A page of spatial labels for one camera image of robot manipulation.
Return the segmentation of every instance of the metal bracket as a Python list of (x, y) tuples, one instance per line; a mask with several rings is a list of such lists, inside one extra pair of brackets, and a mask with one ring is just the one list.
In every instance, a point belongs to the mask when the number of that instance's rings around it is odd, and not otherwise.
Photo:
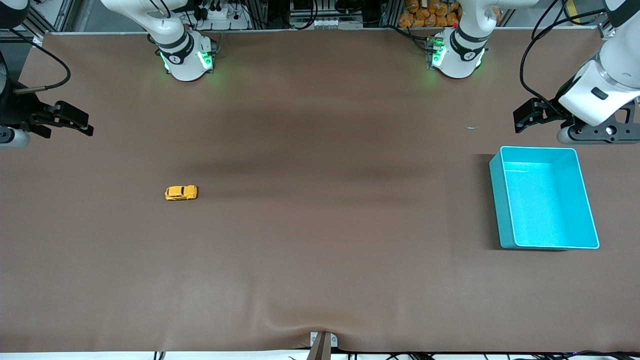
[(577, 120), (566, 121), (560, 127), (568, 127), (565, 134), (572, 143), (639, 143), (640, 124), (634, 123), (635, 107), (634, 101), (631, 101), (620, 108), (626, 112), (624, 122), (619, 122), (614, 113), (598, 126), (590, 126)]
[(609, 20), (606, 20), (605, 22), (598, 24), (598, 32), (600, 33), (600, 38), (602, 40), (608, 40), (616, 34), (616, 28), (611, 25)]
[[(331, 347), (338, 347), (338, 337), (332, 333), (328, 333), (328, 335), (330, 336), (331, 339)], [(309, 341), (309, 345), (313, 346), (314, 342), (316, 342), (316, 338), (318, 336), (317, 332), (312, 332), (310, 335), (310, 341)]]
[(311, 333), (311, 350), (307, 360), (331, 360), (331, 347), (335, 338), (335, 345), (338, 345), (338, 337), (328, 332)]

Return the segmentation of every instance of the wire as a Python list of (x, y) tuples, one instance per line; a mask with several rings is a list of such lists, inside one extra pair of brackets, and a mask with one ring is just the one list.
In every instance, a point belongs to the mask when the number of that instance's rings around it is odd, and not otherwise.
[(310, 15), (311, 18), (309, 18), (309, 21), (302, 27), (302, 28), (296, 28), (295, 26), (293, 26), (289, 21), (285, 20), (285, 14), (287, 12), (290, 12), (289, 10), (284, 10), (284, 14), (282, 13), (282, 3), (284, 3), (284, 1), (280, 1), (280, 18), (282, 19), (282, 26), (286, 26), (289, 29), (297, 29), (297, 30), (304, 30), (307, 29), (309, 26), (313, 25), (316, 22), (316, 19), (318, 18), (318, 2), (317, 0), (314, 0), (314, 5), (311, 7), (311, 11), (310, 11)]
[(187, 12), (187, 10), (184, 10), (185, 15), (187, 15), (187, 20), (189, 21), (189, 26), (191, 27), (192, 30), (194, 30), (193, 27), (193, 23), (191, 22), (191, 16), (189, 16), (189, 13)]
[(560, 21), (555, 21), (553, 24), (547, 26), (544, 30), (540, 31), (529, 43), (529, 45), (527, 46), (527, 49), (524, 51), (524, 54), (522, 55), (522, 60), (520, 61), (520, 84), (522, 85), (523, 88), (525, 88), (525, 90), (527, 90), (528, 92), (530, 92), (531, 94), (533, 94), (535, 97), (539, 98), (540, 100), (542, 100), (551, 110), (553, 110), (554, 112), (556, 112), (558, 115), (561, 116), (561, 112), (558, 111), (556, 109), (555, 106), (553, 106), (553, 104), (551, 104), (551, 102), (549, 100), (547, 100), (546, 97), (542, 96), (539, 92), (533, 90), (531, 87), (529, 87), (527, 85), (527, 83), (524, 81), (524, 65), (525, 62), (527, 60), (527, 55), (529, 54), (529, 51), (531, 50), (531, 48), (533, 47), (533, 45), (540, 40), (541, 38), (543, 38), (544, 36), (546, 36), (554, 27), (560, 25), (560, 24), (564, 24), (565, 22), (569, 22), (571, 20), (574, 19), (579, 19), (581, 17), (586, 17), (586, 16), (592, 16), (592, 15), (596, 15), (599, 13), (602, 13), (606, 11), (605, 9), (598, 9), (598, 10), (593, 10), (590, 12), (586, 12), (586, 13), (581, 13), (578, 14), (576, 16), (571, 16), (568, 17), (566, 19), (560, 20)]
[[(568, 3), (568, 0), (564, 0), (564, 5), (562, 7), (562, 11), (564, 13), (565, 17), (570, 17), (569, 16), (569, 10), (567, 10), (566, 8), (566, 4)], [(594, 16), (593, 19), (587, 21), (587, 22), (581, 22), (581, 21), (576, 21), (576, 20), (569, 20), (569, 22), (571, 22), (573, 25), (580, 25), (580, 26), (584, 26), (584, 25), (591, 25), (593, 24), (596, 20), (597, 20), (597, 16)]]
[(378, 17), (376, 20), (372, 20), (372, 21), (358, 21), (361, 24), (373, 24), (374, 22), (378, 22), (380, 21), (380, 18)]
[(545, 10), (545, 12), (542, 14), (542, 16), (540, 17), (540, 19), (538, 19), (538, 22), (536, 23), (536, 25), (533, 27), (533, 31), (531, 31), (531, 40), (533, 40), (534, 37), (536, 37), (536, 32), (538, 31), (538, 27), (540, 26), (540, 24), (542, 23), (542, 20), (545, 19), (545, 17), (547, 17), (547, 15), (549, 14), (549, 12), (551, 11), (551, 9), (553, 9), (554, 5), (558, 2), (558, 0), (553, 0), (551, 2), (551, 4), (549, 5), (549, 7)]
[(225, 33), (222, 32), (220, 33), (220, 41), (218, 42), (218, 45), (216, 46), (216, 54), (218, 54), (220, 52), (220, 50), (222, 50), (222, 39), (225, 38)]
[[(349, 357), (353, 355), (352, 360), (358, 360), (358, 354), (378, 354), (377, 352), (348, 352), (341, 349), (338, 349), (339, 354), (347, 354)], [(399, 356), (408, 356), (409, 360), (435, 360), (434, 355), (438, 354), (437, 352), (432, 352), (430, 354), (425, 352), (395, 352), (388, 353), (388, 357), (385, 360), (398, 360)], [(487, 354), (476, 353), (477, 355), (484, 356), (485, 360), (488, 359)], [(509, 354), (504, 354), (507, 357), (507, 360), (511, 360), (511, 356)], [(521, 353), (520, 356), (529, 356), (529, 357), (518, 357), (513, 360), (570, 360), (575, 356), (591, 356), (595, 359), (595, 357), (613, 357), (615, 360), (635, 360), (633, 357), (640, 357), (640, 353), (638, 352), (597, 352), (592, 350), (585, 350), (580, 352), (542, 352), (542, 353)]]
[(316, 22), (316, 19), (318, 18), (318, 0), (314, 0), (314, 8), (316, 8), (316, 14), (314, 15), (314, 9), (312, 8), (311, 14), (310, 14), (311, 19), (309, 19), (306, 25), (304, 25), (302, 28), (298, 30), (307, 29), (309, 26), (313, 25)]
[(420, 43), (418, 43), (418, 40), (427, 41), (428, 38), (427, 37), (418, 37), (418, 36), (415, 36), (415, 35), (411, 34), (411, 30), (409, 30), (409, 28), (407, 28), (406, 32), (404, 32), (400, 28), (398, 28), (396, 26), (393, 26), (393, 25), (384, 25), (382, 27), (383, 28), (393, 29), (396, 32), (398, 32), (400, 35), (402, 35), (404, 37), (407, 37), (407, 38), (410, 38), (413, 41), (413, 44), (415, 44), (422, 51), (425, 51), (427, 53), (432, 53), (433, 52), (433, 50), (427, 49), (426, 47), (424, 47), (424, 46), (420, 45)]
[(29, 39), (24, 37), (24, 35), (20, 34), (18, 31), (15, 31), (14, 29), (9, 29), (9, 31), (11, 31), (15, 36), (21, 38), (23, 41), (28, 42), (29, 44), (37, 47), (38, 50), (40, 50), (43, 53), (49, 55), (53, 60), (56, 60), (58, 63), (60, 63), (60, 65), (62, 65), (63, 68), (65, 68), (65, 71), (67, 72), (67, 75), (65, 76), (65, 78), (62, 79), (62, 81), (59, 81), (59, 82), (57, 82), (57, 83), (55, 83), (53, 85), (45, 85), (44, 86), (44, 90), (55, 89), (55, 88), (61, 87), (62, 85), (66, 84), (67, 81), (69, 81), (69, 79), (71, 78), (71, 70), (69, 69), (67, 64), (65, 64), (64, 61), (60, 60), (57, 56), (53, 55), (52, 53), (50, 53), (47, 49), (43, 48), (42, 46), (34, 43), (33, 41), (30, 41)]
[(389, 28), (389, 29), (393, 29), (396, 32), (398, 32), (400, 35), (404, 36), (404, 37), (408, 37), (408, 38), (415, 38), (417, 40), (427, 40), (426, 37), (417, 37), (415, 35), (411, 35), (410, 33), (405, 33), (404, 31), (402, 31), (400, 28), (398, 28), (397, 26), (393, 26), (393, 25), (384, 25), (382, 26), (382, 28)]
[(249, 14), (249, 17), (250, 17), (253, 21), (257, 22), (258, 24), (260, 24), (260, 25), (269, 25), (269, 23), (268, 23), (268, 22), (264, 22), (264, 21), (261, 21), (261, 20), (257, 19), (257, 18), (253, 15), (253, 13), (251, 12), (251, 10), (249, 10), (249, 6), (247, 6), (246, 8), (243, 6), (243, 7), (242, 7), (242, 11), (243, 11), (243, 13), (244, 13), (245, 15), (246, 15), (246, 14)]
[(418, 49), (424, 51), (425, 53), (429, 52), (429, 49), (427, 49), (426, 47), (420, 45), (418, 43), (418, 41), (416, 40), (415, 36), (411, 35), (411, 30), (409, 30), (409, 28), (406, 29), (406, 32), (409, 34), (409, 36), (411, 37), (411, 40), (413, 40), (413, 43), (418, 47)]
[[(159, 13), (162, 13), (162, 10), (160, 10), (160, 8), (158, 7), (158, 5), (156, 5), (156, 3), (154, 3), (154, 0), (149, 0), (149, 2), (154, 6), (154, 8), (156, 8), (156, 10)], [(167, 19), (171, 18), (171, 11), (169, 11), (169, 8), (167, 7), (167, 5), (164, 3), (164, 0), (160, 0), (160, 2), (162, 3), (162, 5), (164, 5), (164, 9), (166, 10), (166, 15), (164, 17), (166, 17)]]

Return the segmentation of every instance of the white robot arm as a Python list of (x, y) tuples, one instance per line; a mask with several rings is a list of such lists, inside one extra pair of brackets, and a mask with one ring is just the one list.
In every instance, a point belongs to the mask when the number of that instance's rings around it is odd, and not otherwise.
[(438, 52), (430, 55), (431, 67), (442, 74), (461, 79), (480, 66), (484, 45), (497, 23), (492, 7), (526, 8), (538, 0), (459, 0), (463, 15), (458, 27), (435, 35), (442, 39)]
[(112, 12), (124, 15), (149, 32), (160, 48), (164, 67), (180, 81), (193, 81), (213, 69), (215, 42), (185, 29), (171, 10), (188, 0), (101, 0)]
[[(640, 96), (640, 1), (605, 0), (615, 35), (549, 101), (530, 99), (513, 112), (515, 130), (564, 121), (558, 141), (576, 143), (638, 143), (634, 99)], [(616, 120), (626, 111), (624, 122)]]

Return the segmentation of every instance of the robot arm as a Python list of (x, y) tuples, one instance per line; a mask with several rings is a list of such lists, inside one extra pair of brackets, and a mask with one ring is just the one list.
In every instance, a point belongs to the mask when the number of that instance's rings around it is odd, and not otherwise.
[[(534, 124), (563, 120), (561, 143), (638, 143), (634, 99), (640, 96), (640, 1), (605, 0), (615, 35), (550, 100), (531, 99), (513, 112), (516, 133)], [(624, 122), (616, 120), (626, 111)]]
[(215, 42), (187, 31), (171, 10), (188, 0), (101, 0), (112, 12), (138, 23), (160, 48), (164, 67), (180, 81), (193, 81), (213, 70)]
[[(28, 12), (28, 0), (0, 0), (0, 28), (13, 29), (20, 25)], [(0, 148), (27, 146), (29, 132), (48, 138), (51, 129), (47, 126), (69, 127), (88, 136), (93, 134), (85, 112), (64, 101), (54, 106), (40, 102), (35, 91), (46, 88), (26, 89), (10, 79), (0, 53)]]
[(435, 35), (442, 39), (439, 51), (429, 56), (433, 69), (454, 79), (466, 78), (480, 65), (484, 45), (497, 23), (492, 7), (526, 8), (538, 0), (459, 0), (463, 10), (458, 27)]

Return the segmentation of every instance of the black cable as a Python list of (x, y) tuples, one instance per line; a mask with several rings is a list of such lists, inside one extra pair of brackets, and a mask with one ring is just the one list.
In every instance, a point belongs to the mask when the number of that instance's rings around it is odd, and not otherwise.
[(249, 17), (250, 17), (253, 21), (257, 22), (258, 24), (260, 24), (260, 25), (269, 25), (269, 23), (268, 23), (268, 22), (264, 22), (264, 21), (262, 21), (262, 20), (260, 20), (260, 19), (256, 18), (256, 17), (253, 15), (253, 13), (251, 12), (251, 10), (249, 10), (249, 6), (247, 6), (246, 8), (243, 6), (243, 7), (242, 7), (242, 10), (243, 10), (243, 13), (245, 13), (245, 14), (249, 14)]
[(65, 71), (67, 72), (67, 75), (65, 76), (65, 78), (62, 79), (62, 81), (57, 82), (57, 83), (55, 83), (53, 85), (45, 85), (44, 86), (45, 90), (58, 88), (58, 87), (60, 87), (60, 86), (62, 86), (64, 84), (66, 84), (67, 81), (69, 81), (69, 79), (71, 78), (71, 70), (69, 69), (67, 64), (65, 64), (64, 61), (60, 60), (57, 56), (55, 56), (52, 53), (50, 53), (47, 49), (44, 49), (42, 46), (34, 43), (33, 41), (30, 41), (29, 39), (24, 37), (22, 34), (20, 34), (18, 31), (15, 31), (14, 29), (9, 29), (9, 31), (11, 31), (15, 36), (21, 38), (23, 41), (28, 42), (29, 44), (37, 47), (38, 50), (40, 50), (43, 53), (49, 55), (53, 60), (56, 60), (58, 63), (60, 63), (60, 65), (62, 65), (63, 68), (65, 68)]
[(542, 23), (542, 20), (545, 19), (545, 17), (547, 17), (547, 15), (549, 14), (549, 12), (551, 11), (551, 9), (553, 9), (554, 5), (558, 2), (558, 0), (553, 0), (551, 2), (551, 5), (549, 5), (549, 7), (545, 10), (545, 12), (542, 14), (542, 16), (540, 17), (540, 19), (538, 19), (538, 22), (536, 23), (536, 25), (533, 27), (533, 31), (531, 31), (531, 40), (533, 40), (534, 37), (536, 37), (536, 32), (538, 31), (538, 26), (540, 26), (540, 24)]
[[(156, 8), (156, 10), (159, 13), (162, 13), (162, 11), (160, 11), (160, 8), (158, 7), (158, 5), (156, 5), (156, 3), (154, 3), (154, 0), (149, 0), (154, 8)], [(167, 7), (167, 5), (164, 3), (164, 0), (160, 0), (160, 2), (162, 3), (162, 5), (164, 6), (164, 9), (166, 10), (166, 15), (164, 17), (166, 17), (167, 19), (171, 18), (171, 11), (169, 10), (169, 7)]]
[[(567, 1), (565, 1), (564, 6), (563, 6), (563, 8), (562, 8), (562, 11), (563, 11), (563, 13), (564, 13), (564, 16), (566, 16), (566, 17), (570, 17), (570, 16), (569, 16), (569, 10), (567, 10), (567, 8), (566, 8), (566, 3), (567, 3), (567, 2), (568, 2), (568, 0), (567, 0)], [(593, 19), (591, 19), (591, 20), (589, 20), (589, 21), (587, 21), (587, 22), (581, 22), (581, 21), (576, 21), (576, 20), (569, 20), (569, 22), (571, 22), (573, 25), (580, 25), (580, 26), (584, 26), (584, 25), (591, 25), (591, 24), (593, 24), (593, 23), (597, 20), (597, 18), (598, 18), (598, 17), (597, 17), (597, 16), (595, 16), (595, 17), (593, 17)]]
[(398, 32), (400, 35), (404, 36), (404, 37), (408, 37), (408, 38), (415, 38), (415, 39), (417, 39), (417, 40), (427, 40), (427, 38), (426, 38), (426, 37), (417, 37), (417, 36), (411, 35), (411, 34), (409, 34), (409, 33), (405, 33), (404, 31), (402, 31), (402, 30), (401, 30), (400, 28), (398, 28), (397, 26), (393, 26), (393, 25), (384, 25), (384, 26), (381, 26), (381, 28), (389, 28), (389, 29), (393, 29), (393, 30), (395, 30), (396, 32)]
[(304, 30), (307, 29), (309, 26), (313, 25), (316, 21), (316, 19), (318, 18), (318, 2), (317, 0), (314, 0), (314, 5), (311, 7), (311, 11), (310, 11), (310, 15), (311, 18), (309, 19), (309, 21), (302, 27), (302, 28), (296, 28), (295, 26), (291, 25), (291, 23), (287, 20), (285, 20), (285, 16), (286, 13), (288, 12), (288, 10), (285, 10), (284, 14), (282, 13), (282, 3), (283, 1), (280, 1), (280, 18), (282, 19), (282, 25), (286, 26), (289, 29), (297, 29), (297, 30)]
[(406, 29), (406, 32), (409, 34), (409, 36), (411, 37), (411, 40), (413, 40), (413, 43), (418, 47), (418, 49), (424, 51), (425, 53), (429, 52), (429, 49), (427, 49), (426, 47), (420, 45), (418, 43), (418, 41), (416, 40), (415, 36), (411, 35), (411, 30), (409, 30), (409, 28)]
[(192, 30), (195, 30), (195, 28), (193, 27), (193, 23), (191, 22), (191, 16), (189, 16), (189, 13), (187, 12), (187, 10), (184, 10), (185, 15), (187, 15), (187, 20), (189, 21), (189, 26), (191, 27)]
[(316, 22), (316, 19), (318, 18), (318, 0), (314, 0), (314, 7), (316, 8), (316, 14), (314, 15), (314, 9), (312, 8), (311, 13), (309, 15), (311, 16), (311, 19), (309, 19), (306, 25), (304, 25), (302, 28), (298, 30), (307, 29), (309, 26), (313, 25)]
[(373, 24), (374, 22), (378, 22), (380, 21), (380, 18), (378, 17), (376, 20), (372, 20), (372, 21), (358, 21), (361, 24)]
[(529, 51), (531, 50), (531, 48), (533, 47), (533, 45), (540, 40), (541, 38), (543, 38), (544, 36), (546, 36), (554, 27), (560, 25), (560, 24), (564, 24), (565, 22), (569, 22), (570, 20), (573, 19), (579, 19), (581, 17), (586, 17), (586, 16), (592, 16), (592, 15), (596, 15), (599, 13), (602, 13), (606, 11), (605, 9), (598, 9), (598, 10), (593, 10), (591, 12), (586, 12), (586, 13), (582, 13), (582, 14), (578, 14), (576, 16), (571, 16), (568, 17), (566, 19), (560, 20), (560, 21), (555, 21), (553, 24), (547, 26), (544, 30), (540, 31), (540, 33), (538, 33), (529, 43), (529, 45), (527, 46), (527, 49), (524, 51), (524, 54), (522, 55), (522, 60), (520, 61), (520, 84), (522, 85), (523, 88), (525, 88), (525, 90), (527, 90), (528, 92), (530, 92), (531, 94), (533, 94), (535, 97), (539, 98), (540, 100), (542, 100), (551, 110), (553, 110), (554, 112), (556, 112), (558, 115), (561, 116), (561, 112), (558, 111), (556, 109), (555, 106), (553, 106), (551, 104), (551, 102), (549, 102), (549, 100), (547, 100), (546, 97), (542, 96), (540, 93), (538, 93), (537, 91), (533, 90), (532, 88), (530, 88), (527, 83), (524, 81), (524, 64), (525, 61), (527, 59), (527, 55), (529, 54)]

